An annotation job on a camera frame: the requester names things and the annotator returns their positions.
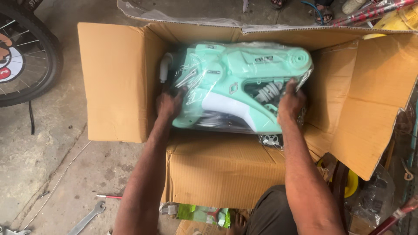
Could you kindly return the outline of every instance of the green packet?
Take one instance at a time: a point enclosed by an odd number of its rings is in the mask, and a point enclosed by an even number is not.
[[[180,220],[193,220],[204,222],[208,224],[215,224],[213,216],[208,215],[208,212],[215,212],[215,207],[203,207],[190,204],[178,205],[177,219]],[[218,213],[219,226],[230,228],[231,227],[231,215],[228,208],[221,208]]]

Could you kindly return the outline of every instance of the concrete floor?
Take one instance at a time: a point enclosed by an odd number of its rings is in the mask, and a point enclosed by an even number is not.
[[[247,24],[313,24],[312,9],[299,0],[288,0],[280,11],[273,10],[268,0],[251,0],[247,13],[242,13],[241,0],[144,0],[141,6],[174,17],[233,18]],[[0,225],[11,229],[26,226],[46,200],[38,196],[52,191],[65,167],[88,143],[77,23],[146,24],[126,17],[114,0],[44,0],[36,15],[59,38],[64,69],[55,87],[32,102],[35,135],[30,135],[27,103],[0,109]],[[29,226],[32,234],[65,234],[100,200],[96,193],[122,195],[142,149],[143,144],[92,142]],[[106,210],[81,234],[106,234],[112,229],[119,201],[105,201]],[[178,220],[161,217],[160,233],[174,234],[178,224]]]

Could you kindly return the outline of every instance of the open cardboard box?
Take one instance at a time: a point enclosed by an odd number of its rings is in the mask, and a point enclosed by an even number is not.
[[[332,153],[368,180],[406,107],[418,71],[412,33],[359,28],[301,28],[242,33],[240,28],[150,23],[142,28],[79,23],[90,140],[145,142],[160,93],[160,60],[176,45],[200,41],[274,41],[311,52],[303,132],[312,158]],[[388,34],[362,40],[369,33]],[[162,201],[252,208],[284,184],[281,151],[255,135],[181,130],[167,147]]]

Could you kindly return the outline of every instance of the cartoon wheel cover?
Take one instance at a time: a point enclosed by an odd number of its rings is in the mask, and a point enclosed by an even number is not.
[[[0,34],[0,83],[16,79],[24,70],[25,60],[14,44],[13,40]]]

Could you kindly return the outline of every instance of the man's arm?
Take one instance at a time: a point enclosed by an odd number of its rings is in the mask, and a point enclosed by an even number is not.
[[[286,196],[298,233],[343,235],[337,204],[325,181],[312,162],[308,146],[296,122],[306,98],[296,82],[286,85],[286,94],[279,104],[278,121],[283,130],[285,149]]]
[[[157,100],[158,118],[142,156],[129,177],[113,235],[157,234],[158,208],[166,180],[166,147],[171,123],[180,112],[181,90],[176,97],[163,92]]]

